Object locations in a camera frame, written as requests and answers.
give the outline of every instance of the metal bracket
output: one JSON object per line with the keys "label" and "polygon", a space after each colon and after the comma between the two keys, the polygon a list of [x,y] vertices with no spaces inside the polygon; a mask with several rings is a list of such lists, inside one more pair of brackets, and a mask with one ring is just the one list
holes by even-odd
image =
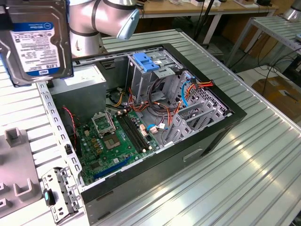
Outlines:
{"label": "metal bracket", "polygon": [[50,208],[55,224],[62,223],[82,207],[81,196],[69,167],[53,168],[42,176],[42,180],[45,189],[51,190],[55,199],[55,204]]}

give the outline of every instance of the blue drive latch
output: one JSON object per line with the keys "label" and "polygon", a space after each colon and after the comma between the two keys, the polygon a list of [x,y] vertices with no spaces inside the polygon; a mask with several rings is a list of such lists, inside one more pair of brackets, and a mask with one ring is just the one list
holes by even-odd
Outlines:
{"label": "blue drive latch", "polygon": [[145,53],[134,53],[133,57],[145,72],[151,72],[160,68]]}

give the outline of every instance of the workbench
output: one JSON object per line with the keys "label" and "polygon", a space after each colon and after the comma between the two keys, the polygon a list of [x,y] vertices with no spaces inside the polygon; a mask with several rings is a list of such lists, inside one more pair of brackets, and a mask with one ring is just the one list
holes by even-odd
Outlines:
{"label": "workbench", "polygon": [[[168,0],[162,1],[147,1],[144,4],[144,11],[140,11],[140,18],[156,18],[156,17],[176,17],[176,16],[199,16],[202,7],[197,7],[191,3],[183,3],[182,5],[175,5]],[[212,7],[209,15],[214,15],[209,30],[203,41],[208,44],[212,35],[221,19],[225,14],[248,14],[248,13],[268,13],[267,16],[272,16],[278,6],[273,4],[271,7],[258,6],[258,8],[245,8],[233,0],[222,2],[219,7]]]}
{"label": "workbench", "polygon": [[[301,129],[182,32],[104,38],[110,51],[171,43],[247,112],[203,159],[137,197],[98,225],[289,225],[301,209]],[[0,66],[0,127],[26,129],[38,177],[64,167],[35,84],[14,88]],[[1,225],[54,225],[43,199]],[[85,226],[84,210],[62,224]]]}
{"label": "workbench", "polygon": [[285,46],[293,51],[296,51],[296,53],[301,54],[301,42],[296,40],[296,35],[301,33],[301,21],[292,23],[280,16],[253,17],[249,19],[237,42],[233,46],[229,58],[226,62],[227,66],[229,66],[238,48],[240,47],[241,43],[243,42],[252,26],[257,27],[258,31],[250,41],[249,46],[246,48],[245,52],[247,52],[254,45],[259,35],[264,32],[283,44],[283,46],[276,53],[276,58],[273,60],[273,63],[282,56],[282,52]]}

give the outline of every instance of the table leg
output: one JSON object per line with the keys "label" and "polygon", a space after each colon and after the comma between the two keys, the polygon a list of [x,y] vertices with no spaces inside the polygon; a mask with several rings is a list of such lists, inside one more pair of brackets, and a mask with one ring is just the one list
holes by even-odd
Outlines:
{"label": "table leg", "polygon": [[214,16],[213,21],[212,21],[212,23],[209,27],[209,30],[206,34],[206,37],[203,41],[203,44],[208,44],[210,42],[210,40],[212,38],[212,35],[213,35],[217,25],[218,25],[218,22],[220,21],[221,16],[222,16],[222,14],[217,14],[217,15]]}
{"label": "table leg", "polygon": [[[275,13],[275,10],[271,10],[267,16],[273,16],[273,14]],[[262,30],[258,29],[257,32],[255,33],[255,35],[253,36],[253,38],[251,39],[251,41],[249,42],[248,46],[245,49],[245,53],[247,51],[250,50],[250,48],[252,48],[252,46],[254,45],[254,43],[256,42],[257,39],[259,39],[259,36],[261,34]]]}
{"label": "table leg", "polygon": [[248,46],[245,49],[245,53],[247,53],[250,48],[253,47],[254,43],[256,42],[257,39],[259,39],[260,34],[262,33],[262,30],[260,30],[258,28],[258,30],[256,31],[255,35],[253,36],[253,38],[251,39],[251,41],[249,42]]}
{"label": "table leg", "polygon": [[281,47],[279,48],[279,50],[277,51],[277,53],[275,54],[275,57],[273,58],[273,60],[271,61],[271,65],[273,65],[274,63],[276,63],[276,61],[280,58],[280,57],[282,57],[282,55],[283,55],[283,51],[284,51],[284,49],[286,48],[286,46],[285,45],[283,45],[283,44],[281,44]]}
{"label": "table leg", "polygon": [[243,29],[243,31],[241,32],[239,38],[237,39],[237,41],[235,42],[235,45],[233,46],[229,58],[226,61],[226,66],[229,67],[229,64],[231,63],[233,57],[235,56],[238,48],[240,47],[241,43],[243,42],[243,40],[245,39],[246,35],[248,34],[250,28],[252,25],[252,18],[249,19],[248,23],[246,24],[245,28]]}

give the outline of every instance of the hard drive label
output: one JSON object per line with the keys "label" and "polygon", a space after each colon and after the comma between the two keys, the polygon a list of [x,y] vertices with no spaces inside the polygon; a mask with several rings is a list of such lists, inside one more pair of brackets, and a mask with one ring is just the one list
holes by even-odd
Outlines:
{"label": "hard drive label", "polygon": [[14,23],[10,33],[22,67],[28,75],[41,76],[59,70],[58,50],[51,43],[55,34],[51,22]]}

